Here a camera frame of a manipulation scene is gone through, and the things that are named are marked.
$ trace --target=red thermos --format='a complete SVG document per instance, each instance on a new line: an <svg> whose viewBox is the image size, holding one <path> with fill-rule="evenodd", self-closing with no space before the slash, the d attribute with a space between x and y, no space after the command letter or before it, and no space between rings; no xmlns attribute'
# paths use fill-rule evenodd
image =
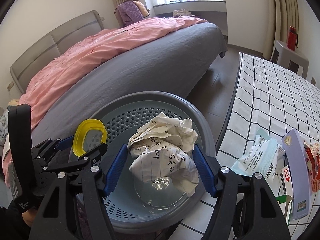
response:
<svg viewBox="0 0 320 240"><path fill-rule="evenodd" d="M297 38L298 38L297 29L295 27L290 26L288 42L287 42L289 49L292 49L293 51L296 49Z"/></svg>

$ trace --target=purple quilted backpack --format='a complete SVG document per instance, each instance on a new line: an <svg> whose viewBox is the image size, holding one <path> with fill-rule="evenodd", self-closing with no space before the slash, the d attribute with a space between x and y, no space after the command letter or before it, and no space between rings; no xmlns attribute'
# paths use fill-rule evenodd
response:
<svg viewBox="0 0 320 240"><path fill-rule="evenodd" d="M139 8L132 0L124 0L122 4L118 5L118 10L126 27L143 20Z"/></svg>

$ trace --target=bed headboard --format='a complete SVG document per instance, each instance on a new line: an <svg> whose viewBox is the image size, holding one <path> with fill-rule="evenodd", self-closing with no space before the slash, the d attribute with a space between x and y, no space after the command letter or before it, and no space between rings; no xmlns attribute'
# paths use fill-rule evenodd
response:
<svg viewBox="0 0 320 240"><path fill-rule="evenodd" d="M26 92L30 80L53 59L103 29L98 12L90 11L60 25L33 44L10 67L11 76L21 93Z"/></svg>

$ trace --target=wall outlet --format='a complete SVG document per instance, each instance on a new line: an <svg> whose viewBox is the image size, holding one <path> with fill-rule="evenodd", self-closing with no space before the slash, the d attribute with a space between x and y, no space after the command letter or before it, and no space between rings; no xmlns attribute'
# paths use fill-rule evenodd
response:
<svg viewBox="0 0 320 240"><path fill-rule="evenodd" d="M315 80L314 77L311 78L311 82L310 83L313 84L314 86L316 85L316 80Z"/></svg>
<svg viewBox="0 0 320 240"><path fill-rule="evenodd" d="M10 91L10 89L14 86L14 83L11 81L10 84L7 86L7 90Z"/></svg>

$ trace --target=pink comforter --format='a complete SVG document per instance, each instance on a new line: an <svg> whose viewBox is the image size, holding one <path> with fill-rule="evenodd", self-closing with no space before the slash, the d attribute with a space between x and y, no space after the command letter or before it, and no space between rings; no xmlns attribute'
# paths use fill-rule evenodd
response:
<svg viewBox="0 0 320 240"><path fill-rule="evenodd" d="M199 18L149 18L117 30L102 30L54 59L30 81L20 104L31 106L34 129L50 107L86 74L113 57L197 23Z"/></svg>

